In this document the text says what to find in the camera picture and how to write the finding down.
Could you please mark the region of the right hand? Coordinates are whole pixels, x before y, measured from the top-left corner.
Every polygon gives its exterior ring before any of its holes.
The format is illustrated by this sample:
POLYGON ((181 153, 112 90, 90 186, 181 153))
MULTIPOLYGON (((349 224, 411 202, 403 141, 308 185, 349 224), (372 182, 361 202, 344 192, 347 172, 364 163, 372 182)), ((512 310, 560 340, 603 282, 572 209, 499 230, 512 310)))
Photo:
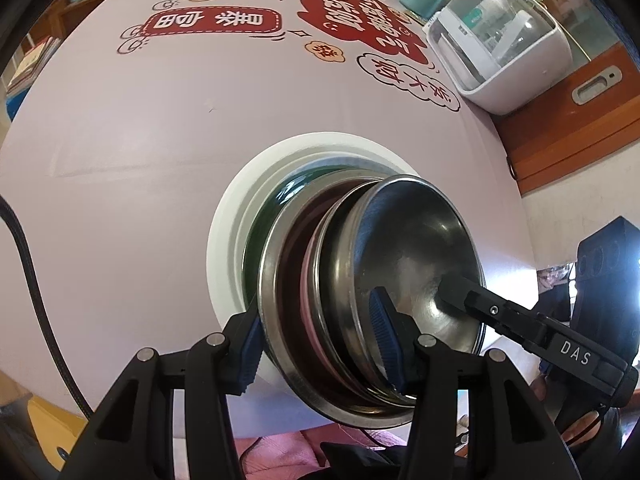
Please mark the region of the right hand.
POLYGON ((530 386, 544 404, 567 447, 577 454, 617 452, 622 446, 620 414, 595 388, 571 377, 539 374, 530 386))

